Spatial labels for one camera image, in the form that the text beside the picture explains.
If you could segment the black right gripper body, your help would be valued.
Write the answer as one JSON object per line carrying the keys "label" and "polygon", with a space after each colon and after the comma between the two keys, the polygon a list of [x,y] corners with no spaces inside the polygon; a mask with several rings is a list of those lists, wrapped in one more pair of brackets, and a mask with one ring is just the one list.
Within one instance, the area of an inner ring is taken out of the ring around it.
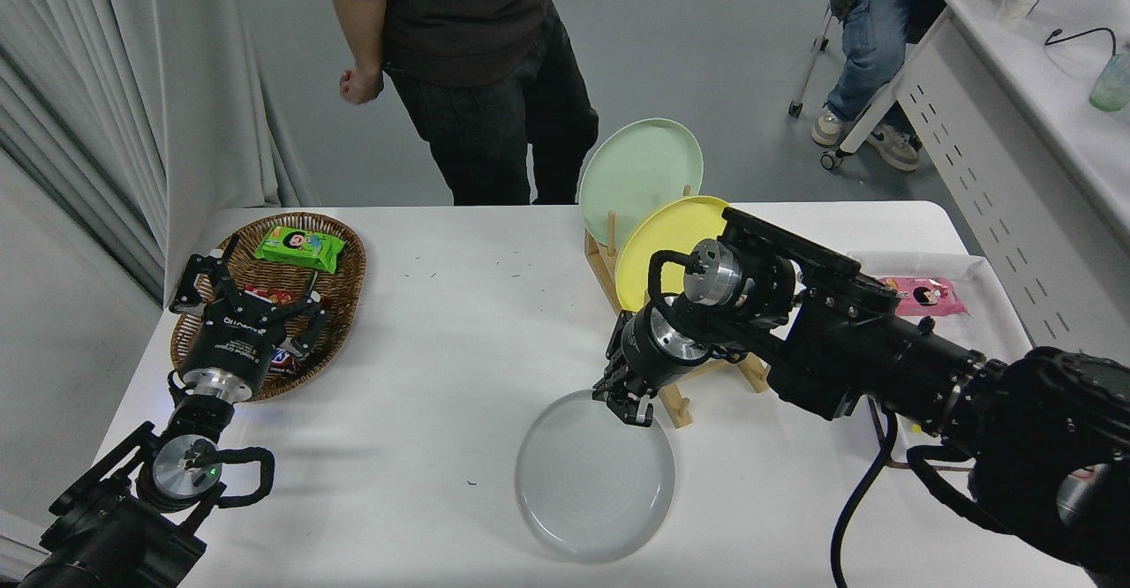
{"label": "black right gripper body", "polygon": [[625,384],[635,391],[644,387],[659,390],[686,373],[685,360],[676,358],[661,347],[652,329],[654,314],[652,305],[637,313],[621,312],[606,352],[608,363],[609,360],[626,360],[629,364]]}

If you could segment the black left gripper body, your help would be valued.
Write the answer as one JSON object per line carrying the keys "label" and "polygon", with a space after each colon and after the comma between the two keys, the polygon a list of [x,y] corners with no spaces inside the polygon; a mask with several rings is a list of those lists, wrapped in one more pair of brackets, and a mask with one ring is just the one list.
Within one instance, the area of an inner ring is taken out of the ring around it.
{"label": "black left gripper body", "polygon": [[205,306],[203,323],[180,370],[186,387],[209,381],[227,388],[261,387],[275,348],[286,338],[286,323],[263,321],[268,314],[270,305],[258,299],[243,306],[218,299]]}

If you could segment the person's hand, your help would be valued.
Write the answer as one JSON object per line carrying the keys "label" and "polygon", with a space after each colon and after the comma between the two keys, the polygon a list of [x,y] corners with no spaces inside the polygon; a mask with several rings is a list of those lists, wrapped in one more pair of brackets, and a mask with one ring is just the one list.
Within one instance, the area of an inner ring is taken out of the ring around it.
{"label": "person's hand", "polygon": [[360,106],[379,98],[384,90],[385,79],[381,69],[360,69],[358,66],[344,69],[339,79],[339,95],[345,102]]}

